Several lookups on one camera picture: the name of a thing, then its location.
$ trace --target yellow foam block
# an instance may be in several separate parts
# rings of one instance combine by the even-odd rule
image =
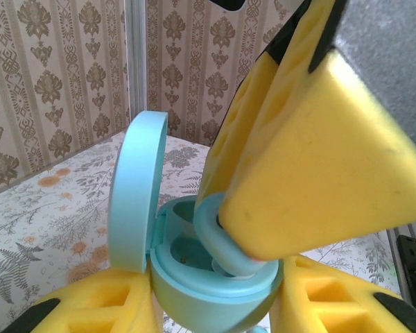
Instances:
[[[216,172],[217,189],[227,188],[220,224],[256,259],[416,221],[415,145],[337,51],[307,71],[333,3],[311,3],[231,160],[232,178]]]
[[[217,139],[208,152],[196,207],[208,195],[227,190],[277,68],[277,63],[268,53],[263,53],[238,88]]]
[[[51,298],[61,302],[33,333],[162,333],[163,311],[155,303],[149,269],[136,274],[109,268],[37,303]]]
[[[284,283],[270,310],[271,332],[409,333],[373,296],[395,293],[301,255],[284,260]]]

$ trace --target floral tablecloth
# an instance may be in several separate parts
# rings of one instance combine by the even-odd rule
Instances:
[[[0,331],[40,296],[108,267],[108,196],[123,136],[0,193]],[[197,193],[207,151],[168,137],[159,204]],[[305,255],[399,293],[385,232]],[[164,332],[188,331],[165,315]]]

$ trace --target hinged lid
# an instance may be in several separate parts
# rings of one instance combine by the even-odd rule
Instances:
[[[111,266],[143,273],[159,202],[168,114],[143,111],[129,125],[110,191],[108,252]]]

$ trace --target patterned wallpaper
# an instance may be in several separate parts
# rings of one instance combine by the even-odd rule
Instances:
[[[0,0],[0,189],[123,130],[123,0]]]
[[[148,0],[148,109],[169,112],[170,135],[213,143],[238,84],[297,3],[247,0],[227,12],[209,0]]]

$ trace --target metal frame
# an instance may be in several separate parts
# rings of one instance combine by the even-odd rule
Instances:
[[[416,239],[416,223],[402,225],[398,228],[387,230],[388,241],[390,242],[393,262],[395,263],[397,281],[399,283],[399,288],[401,290],[401,296],[408,304],[411,305],[412,302],[411,302],[410,292],[408,290],[408,283],[407,283],[407,279],[404,273],[404,267],[402,266],[402,261],[399,255],[399,250],[397,248],[397,237],[400,234],[404,234],[406,236]]]
[[[130,121],[147,109],[146,0],[125,0]]]

